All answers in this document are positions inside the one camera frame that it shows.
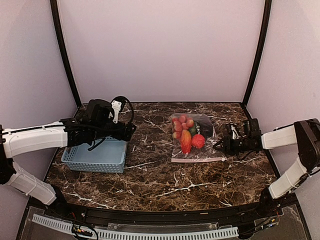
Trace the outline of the red fake strawberry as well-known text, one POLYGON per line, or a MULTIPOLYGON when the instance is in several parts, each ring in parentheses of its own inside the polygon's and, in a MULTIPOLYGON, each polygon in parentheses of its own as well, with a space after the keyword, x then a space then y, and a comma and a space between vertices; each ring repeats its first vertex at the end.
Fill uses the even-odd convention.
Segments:
POLYGON ((196 149, 201 149, 204 147, 205 145, 205 137, 201 134, 195 134, 193 137, 192 137, 192 140, 191 140, 191 145, 193 147, 195 147, 196 149))

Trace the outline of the clear zip top bag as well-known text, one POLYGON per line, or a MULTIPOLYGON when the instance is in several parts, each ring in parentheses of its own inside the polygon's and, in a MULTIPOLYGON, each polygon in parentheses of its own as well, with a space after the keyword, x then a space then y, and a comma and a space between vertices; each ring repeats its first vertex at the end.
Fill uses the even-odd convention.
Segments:
POLYGON ((173 139, 171 162, 210 163, 227 160, 224 153, 214 149, 218 137, 207 115, 174 113, 170 120, 173 139))

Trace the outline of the orange yellow fake mango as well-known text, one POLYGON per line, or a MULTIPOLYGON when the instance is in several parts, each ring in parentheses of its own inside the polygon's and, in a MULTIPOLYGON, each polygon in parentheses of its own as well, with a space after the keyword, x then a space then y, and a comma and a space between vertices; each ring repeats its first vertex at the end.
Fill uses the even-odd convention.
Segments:
POLYGON ((188 154, 192 148, 192 136, 186 129, 182 130, 180 137, 180 147, 183 154, 188 154))

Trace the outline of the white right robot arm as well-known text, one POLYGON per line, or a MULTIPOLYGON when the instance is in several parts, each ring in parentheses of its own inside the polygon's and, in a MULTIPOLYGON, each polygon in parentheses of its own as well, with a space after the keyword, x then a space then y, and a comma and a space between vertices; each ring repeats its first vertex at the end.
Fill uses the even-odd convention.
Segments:
POLYGON ((242 122, 244 135, 234 124, 226 125, 226 134, 213 145, 228 155, 242 152, 259 152, 296 145, 298 157, 285 173, 261 194, 262 201, 255 205, 255 213, 266 217, 275 208, 273 200, 299 188, 309 177, 320 171, 320 122, 314 119, 296 121, 262 134, 256 118, 242 122))

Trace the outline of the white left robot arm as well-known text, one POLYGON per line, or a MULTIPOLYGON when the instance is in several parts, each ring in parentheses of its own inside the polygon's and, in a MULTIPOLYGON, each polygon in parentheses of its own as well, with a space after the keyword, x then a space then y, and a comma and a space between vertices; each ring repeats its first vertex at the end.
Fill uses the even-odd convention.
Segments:
POLYGON ((108 137, 128 142, 136 130, 133 120, 119 121, 119 114, 130 101, 117 96, 111 102, 91 99, 85 112, 50 124, 0 130, 0 183, 35 198, 60 218, 67 218, 70 206, 60 189, 24 170, 13 158, 51 148, 71 148, 88 144, 93 151, 108 137))

